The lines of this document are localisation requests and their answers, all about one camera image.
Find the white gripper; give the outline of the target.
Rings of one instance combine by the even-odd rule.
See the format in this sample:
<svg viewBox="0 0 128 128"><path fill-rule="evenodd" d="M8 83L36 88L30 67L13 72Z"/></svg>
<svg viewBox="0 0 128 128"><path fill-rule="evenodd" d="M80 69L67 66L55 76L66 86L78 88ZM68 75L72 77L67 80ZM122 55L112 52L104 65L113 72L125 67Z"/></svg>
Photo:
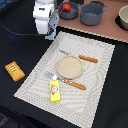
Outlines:
<svg viewBox="0 0 128 128"><path fill-rule="evenodd" d="M59 16L55 12L53 4L36 3L33 17L35 18L37 32L43 35L49 35L51 30L57 27L59 21Z"/></svg>

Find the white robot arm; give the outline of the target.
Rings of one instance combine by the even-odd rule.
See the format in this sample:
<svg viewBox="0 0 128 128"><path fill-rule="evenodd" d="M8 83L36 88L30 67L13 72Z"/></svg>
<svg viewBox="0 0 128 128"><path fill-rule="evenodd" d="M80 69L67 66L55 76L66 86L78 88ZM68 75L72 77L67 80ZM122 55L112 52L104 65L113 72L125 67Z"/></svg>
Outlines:
<svg viewBox="0 0 128 128"><path fill-rule="evenodd" d="M59 21L56 4L56 0L35 0L33 17L39 34L51 35L56 29Z"/></svg>

